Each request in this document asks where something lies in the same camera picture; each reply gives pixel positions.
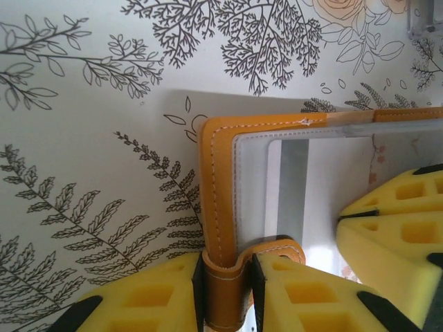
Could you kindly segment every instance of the orange leather case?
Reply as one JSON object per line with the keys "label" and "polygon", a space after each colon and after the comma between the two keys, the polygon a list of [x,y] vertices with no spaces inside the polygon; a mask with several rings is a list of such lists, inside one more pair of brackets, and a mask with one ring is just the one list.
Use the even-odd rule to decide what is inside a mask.
{"label": "orange leather case", "polygon": [[206,322],[217,331],[234,332],[249,307],[248,261],[254,252],[274,252],[305,262],[292,240],[263,243],[237,252],[233,221],[233,139],[241,133],[321,128],[354,123],[429,120],[443,117],[443,108],[308,113],[209,119],[199,133],[201,206],[206,249]]}

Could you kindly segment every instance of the yellow foam block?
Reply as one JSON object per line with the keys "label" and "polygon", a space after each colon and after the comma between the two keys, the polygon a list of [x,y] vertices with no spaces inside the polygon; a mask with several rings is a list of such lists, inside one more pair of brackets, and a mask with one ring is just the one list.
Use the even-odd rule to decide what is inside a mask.
{"label": "yellow foam block", "polygon": [[427,257],[443,252],[443,212],[343,219],[337,243],[364,284],[423,327],[442,277]]}
{"label": "yellow foam block", "polygon": [[414,173],[417,170],[404,172],[373,190],[345,208],[341,217],[368,212],[387,215],[443,210],[443,172]]}
{"label": "yellow foam block", "polygon": [[[258,255],[254,259],[255,265],[257,260],[260,263],[264,283],[261,291],[260,282],[253,282],[259,332],[262,318],[263,331],[272,332],[419,331],[370,287],[284,257]],[[364,295],[375,299],[375,306],[375,302],[364,304],[359,297]],[[387,315],[380,319],[372,309]]]}
{"label": "yellow foam block", "polygon": [[77,332],[195,332],[192,276],[199,254],[112,282],[86,294],[101,303]]}

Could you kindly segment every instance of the branch drawing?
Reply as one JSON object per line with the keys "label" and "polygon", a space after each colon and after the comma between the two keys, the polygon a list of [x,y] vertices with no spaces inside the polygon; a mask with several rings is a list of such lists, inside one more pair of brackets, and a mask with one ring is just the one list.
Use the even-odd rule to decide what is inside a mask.
{"label": "branch drawing", "polygon": [[285,89],[294,75],[288,69],[294,56],[304,76],[317,69],[320,24],[306,18],[298,0],[226,0],[216,17],[218,28],[229,37],[221,47],[225,72],[248,80],[254,95],[267,91],[267,75],[274,86]]}
{"label": "branch drawing", "polygon": [[[443,73],[443,68],[437,64],[437,60],[435,59],[434,41],[430,39],[415,40],[413,41],[413,45],[423,61],[414,59],[410,71],[414,73],[414,77],[419,79],[417,90],[422,92],[431,85],[432,81],[435,81],[436,73]],[[443,57],[443,46],[440,46],[438,50],[440,56]]]}
{"label": "branch drawing", "polygon": [[[121,134],[119,131],[115,134],[125,145],[133,147],[133,151],[139,154],[138,158],[140,160],[150,162],[147,168],[155,172],[154,176],[157,179],[162,180],[159,190],[165,193],[163,202],[168,203],[165,211],[189,212],[188,215],[180,216],[168,223],[168,228],[172,228],[168,238],[178,239],[171,243],[168,248],[170,250],[201,250],[204,247],[204,240],[200,220],[199,186],[192,185],[195,179],[195,171],[191,169],[185,176],[181,176],[181,163],[179,161],[171,166],[168,157],[161,158],[147,145],[141,145],[137,140],[131,140],[128,135]],[[168,258],[175,257],[175,255],[179,255],[179,253],[170,253]]]}
{"label": "branch drawing", "polygon": [[[186,96],[185,110],[188,114],[191,112],[191,100],[189,99],[189,96]],[[187,126],[188,128],[184,129],[186,137],[194,143],[197,143],[197,131],[199,130],[199,126],[208,118],[204,114],[197,114],[192,119],[189,117],[188,121],[186,121],[184,117],[176,116],[174,114],[163,114],[163,116],[174,125]]]}
{"label": "branch drawing", "polygon": [[409,102],[405,97],[395,94],[396,102],[387,103],[369,84],[360,83],[360,85],[369,93],[366,95],[361,91],[356,90],[355,96],[357,100],[347,100],[346,105],[355,107],[356,109],[368,110],[368,109],[416,109],[417,103],[414,101]]}
{"label": "branch drawing", "polygon": [[82,257],[77,259],[77,263],[84,265],[92,264],[92,266],[85,268],[87,273],[94,276],[88,279],[89,283],[103,285],[135,273],[168,251],[167,248],[162,248],[139,257],[141,251],[152,240],[166,231],[166,228],[150,230],[132,243],[129,243],[126,247],[122,246],[128,235],[149,218],[146,215],[135,216],[121,225],[110,237],[104,236],[102,231],[124,203],[122,199],[108,203],[99,214],[93,217],[91,222],[86,224],[84,219],[87,217],[88,209],[100,192],[98,190],[87,192],[70,209],[70,206],[73,204],[76,183],[69,183],[63,187],[60,194],[55,197],[55,200],[51,199],[55,178],[50,176],[37,186],[38,176],[36,167],[26,168],[24,158],[19,158],[18,153],[19,150],[13,149],[12,145],[6,145],[5,151],[0,153],[0,158],[7,160],[7,164],[0,166],[0,169],[11,174],[3,180],[13,185],[25,187],[25,190],[20,191],[15,196],[29,201],[37,201],[30,205],[28,213],[51,212],[43,219],[40,225],[67,224],[65,229],[54,233],[52,238],[73,240],[72,243],[65,245],[64,248],[83,254]]}
{"label": "branch drawing", "polygon": [[215,31],[214,13],[219,0],[126,0],[121,12],[139,18],[152,19],[154,36],[160,41],[164,55],[176,68],[184,66],[197,51],[202,39]]}
{"label": "branch drawing", "polygon": [[36,261],[32,243],[22,250],[19,247],[19,237],[15,237],[0,249],[0,323],[18,324],[14,331],[24,331],[70,307],[72,303],[66,303],[85,281],[73,276],[77,271],[72,268],[54,269],[55,252]]}
{"label": "branch drawing", "polygon": [[142,98],[150,91],[150,86],[160,83],[163,58],[157,52],[147,53],[142,39],[125,40],[122,35],[110,35],[110,55],[76,55],[82,51],[80,39],[91,35],[82,27],[87,21],[87,17],[74,20],[64,15],[66,25],[62,28],[46,17],[44,25],[38,28],[28,15],[25,16],[23,27],[0,22],[0,28],[6,33],[0,55],[22,57],[12,66],[0,69],[0,85],[6,86],[5,100],[13,111],[20,102],[27,109],[32,106],[52,109],[43,98],[55,97],[57,92],[42,87],[28,88],[27,79],[34,75],[33,69],[44,63],[54,75],[64,77],[63,64],[77,61],[83,65],[83,77],[88,84],[102,86],[103,82],[109,82],[113,88],[121,91],[125,87],[131,98]]}
{"label": "branch drawing", "polygon": [[341,24],[333,20],[329,15],[325,15],[320,8],[316,8],[317,13],[328,20],[326,26],[323,26],[322,38],[325,43],[337,43],[344,45],[343,50],[337,57],[337,62],[355,62],[352,73],[355,75],[362,66],[366,73],[370,73],[375,66],[375,62],[390,61],[400,55],[403,51],[404,43],[402,41],[390,41],[386,44],[381,43],[380,33],[371,33],[371,30],[377,26],[387,24],[392,16],[392,9],[386,7],[383,12],[373,12],[368,7],[368,3],[360,1],[359,8],[349,16],[348,20]]}

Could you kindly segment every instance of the black rubber strip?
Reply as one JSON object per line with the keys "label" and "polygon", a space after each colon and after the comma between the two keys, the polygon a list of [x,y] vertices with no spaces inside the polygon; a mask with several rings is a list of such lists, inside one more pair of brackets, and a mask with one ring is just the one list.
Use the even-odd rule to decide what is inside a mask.
{"label": "black rubber strip", "polygon": [[[433,252],[427,257],[428,261],[443,270],[443,253]],[[443,276],[434,293],[434,298],[428,310],[428,315],[424,321],[424,332],[443,331]]]}
{"label": "black rubber strip", "polygon": [[360,291],[357,297],[389,332],[420,332],[399,309],[384,297]]}
{"label": "black rubber strip", "polygon": [[195,266],[194,275],[192,276],[192,287],[194,288],[194,306],[195,319],[197,321],[198,332],[203,332],[205,317],[205,299],[204,299],[204,263],[203,257],[199,256]]}
{"label": "black rubber strip", "polygon": [[79,301],[66,310],[47,332],[76,332],[103,300],[94,295]]}
{"label": "black rubber strip", "polygon": [[429,173],[440,172],[440,171],[443,171],[443,164],[436,164],[436,165],[431,165],[431,166],[419,168],[418,170],[416,170],[413,173],[413,175],[429,174]]}
{"label": "black rubber strip", "polygon": [[348,218],[360,218],[360,217],[364,217],[364,216],[378,216],[378,215],[380,215],[380,211],[375,209],[372,211],[348,214],[346,216],[340,216],[338,218],[338,221],[342,221],[343,219],[348,219]]}
{"label": "black rubber strip", "polygon": [[254,296],[255,323],[257,324],[257,332],[263,332],[264,288],[266,278],[264,276],[260,260],[256,254],[252,256],[251,283],[252,293]]}

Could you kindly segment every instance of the wallpaper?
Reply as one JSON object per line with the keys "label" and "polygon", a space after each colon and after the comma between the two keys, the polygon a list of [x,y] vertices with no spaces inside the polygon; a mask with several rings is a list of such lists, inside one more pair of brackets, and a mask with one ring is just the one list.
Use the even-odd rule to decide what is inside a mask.
{"label": "wallpaper", "polygon": [[442,103],[443,41],[407,38],[406,0],[0,7],[5,332],[45,331],[93,287],[203,248],[206,118]]}

